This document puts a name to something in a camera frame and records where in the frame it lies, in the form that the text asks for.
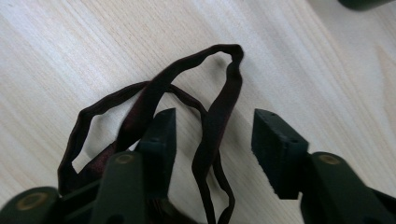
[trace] rubber strap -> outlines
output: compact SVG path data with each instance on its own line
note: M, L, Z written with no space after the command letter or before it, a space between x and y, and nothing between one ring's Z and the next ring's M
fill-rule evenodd
M230 54L233 61L227 67L227 79L219 96L206 112L197 100L181 89L172 86L171 82L183 71L198 66L207 56L220 51ZM229 196L229 206L219 217L219 223L228 223L233 212L234 197L221 167L219 145L242 86L242 77L239 72L239 64L242 58L243 51L240 46L216 45L172 63L150 82L137 83L126 87L82 110L78 115L75 128L71 132L64 158L58 169L61 194L71 192L100 178L106 166L106 161L111 155L126 150L143 136L154 117L163 94L169 91L174 93L181 102L198 109L201 113L203 136L192 162L192 171L201 192L207 221L209 224L214 224L216 223L216 217L209 187L206 183L207 174L213 165L220 187ZM92 118L95 115L105 113L111 107L122 104L142 89L141 95L121 124L116 141L105 148L77 174L72 166L72 161L82 149Z

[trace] wood grain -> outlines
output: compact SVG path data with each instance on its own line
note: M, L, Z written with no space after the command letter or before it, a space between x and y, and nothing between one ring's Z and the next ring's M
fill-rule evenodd
M244 86L221 151L237 204L232 223L303 223L250 152L253 109L279 114L310 151L344 157L370 187L396 196L396 3L353 12L337 1L0 2L0 204L56 186L78 111L169 63L218 43L240 44ZM229 58L215 55L174 84L206 107ZM133 100L95 118L76 167L111 142ZM177 108L170 199L205 222L191 160L198 114ZM227 203L213 176L217 214Z

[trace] light wood surface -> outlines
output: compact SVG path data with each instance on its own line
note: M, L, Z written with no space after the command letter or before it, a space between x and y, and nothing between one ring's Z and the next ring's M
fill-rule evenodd
M221 152L236 207L232 223L303 223L280 201L250 151L253 110L276 112L310 151L345 158L370 187L396 196L396 3L367 12L335 0L0 2L0 204L25 189L56 186L78 112L153 78L173 61L218 43L240 44L244 86ZM174 84L206 108L230 59L215 55ZM94 119L81 168L114 140L133 101ZM170 199L205 222L191 173L198 114L177 108ZM208 178L217 215L227 203Z

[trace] round hole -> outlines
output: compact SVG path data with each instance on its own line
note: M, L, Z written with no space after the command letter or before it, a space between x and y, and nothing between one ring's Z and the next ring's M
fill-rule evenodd
M116 163L125 164L134 160L133 155L120 155L116 158Z
M340 163L339 160L337 160L334 156L331 155L320 155L319 158L321 161L328 163L330 165L336 165Z
M124 223L124 218L122 215L114 215L107 219L106 224L122 224Z
M48 197L49 195L45 192L36 192L29 194L17 202L17 208L20 211L36 208L44 203Z

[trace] clamp jaw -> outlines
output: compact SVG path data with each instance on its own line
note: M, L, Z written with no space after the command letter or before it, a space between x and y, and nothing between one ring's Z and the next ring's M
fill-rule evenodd
M51 187L28 189L5 205L0 223L146 224L146 199L174 209L166 201L175 156L173 108L157 114L135 151L113 155L100 180L63 197Z
M308 143L275 113L256 109L252 150L279 199L297 200L307 224L396 223L396 199L364 185L341 157Z

